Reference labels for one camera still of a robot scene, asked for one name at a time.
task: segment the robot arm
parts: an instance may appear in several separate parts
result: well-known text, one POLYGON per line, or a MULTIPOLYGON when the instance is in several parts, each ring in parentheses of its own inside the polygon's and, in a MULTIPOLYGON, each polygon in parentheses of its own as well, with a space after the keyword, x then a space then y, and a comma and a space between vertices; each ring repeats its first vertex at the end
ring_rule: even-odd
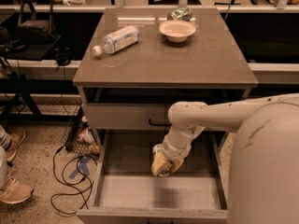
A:
POLYGON ((151 171, 154 175, 174 173, 184 162, 191 149, 191 142, 204 129, 236 133, 242 123, 257 110, 267 105, 297 102, 299 94, 271 96, 218 105, 200 102, 177 102, 168 117, 172 124, 163 142, 154 147, 151 171))

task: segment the cabinet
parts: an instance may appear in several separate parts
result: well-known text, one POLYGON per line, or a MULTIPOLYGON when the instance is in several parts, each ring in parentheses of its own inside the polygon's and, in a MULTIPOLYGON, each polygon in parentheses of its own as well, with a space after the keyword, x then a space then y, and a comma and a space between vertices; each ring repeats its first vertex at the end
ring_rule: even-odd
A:
POLYGON ((159 33, 168 12, 107 8, 74 77, 91 127, 107 131, 91 208, 78 211, 85 223, 225 223, 213 136, 196 140, 195 150, 205 151, 194 151, 181 173, 168 179, 151 175, 151 147, 167 133, 174 102, 239 100, 257 80, 216 8, 194 9, 196 32, 177 44, 159 33), (131 24, 140 30, 139 42, 93 56, 102 36, 131 24))

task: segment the black bag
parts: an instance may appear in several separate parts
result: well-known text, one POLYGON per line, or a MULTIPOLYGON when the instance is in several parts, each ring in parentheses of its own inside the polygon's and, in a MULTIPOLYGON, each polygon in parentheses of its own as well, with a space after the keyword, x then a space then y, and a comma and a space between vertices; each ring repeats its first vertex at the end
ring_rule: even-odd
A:
POLYGON ((17 26, 16 30, 16 37, 23 40, 27 44, 48 44, 54 41, 54 36, 52 34, 52 14, 52 0, 50 0, 50 18, 48 20, 36 19, 36 9, 32 0, 21 0, 19 25, 17 26), (24 7, 26 4, 28 4, 32 12, 31 20, 22 22, 24 7))

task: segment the black drawer handle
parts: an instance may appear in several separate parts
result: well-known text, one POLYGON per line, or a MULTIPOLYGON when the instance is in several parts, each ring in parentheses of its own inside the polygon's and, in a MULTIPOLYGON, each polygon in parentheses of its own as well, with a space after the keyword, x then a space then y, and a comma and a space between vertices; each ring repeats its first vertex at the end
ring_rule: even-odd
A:
POLYGON ((165 121, 165 122, 153 122, 151 119, 149 119, 149 125, 150 126, 163 126, 163 127, 167 127, 167 126, 171 126, 171 123, 165 121))

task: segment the person's foot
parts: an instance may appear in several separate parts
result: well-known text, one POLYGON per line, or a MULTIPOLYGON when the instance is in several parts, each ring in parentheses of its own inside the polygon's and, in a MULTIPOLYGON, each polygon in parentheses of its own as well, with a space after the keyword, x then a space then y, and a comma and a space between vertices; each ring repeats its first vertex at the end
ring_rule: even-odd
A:
POLYGON ((17 149, 21 142, 25 139, 26 131, 22 127, 17 127, 11 130, 10 139, 11 145, 7 150, 7 161, 12 162, 17 154, 17 149))
POLYGON ((8 182, 0 189, 0 202, 17 204, 31 197, 34 192, 32 187, 17 181, 11 175, 8 175, 7 178, 8 182))

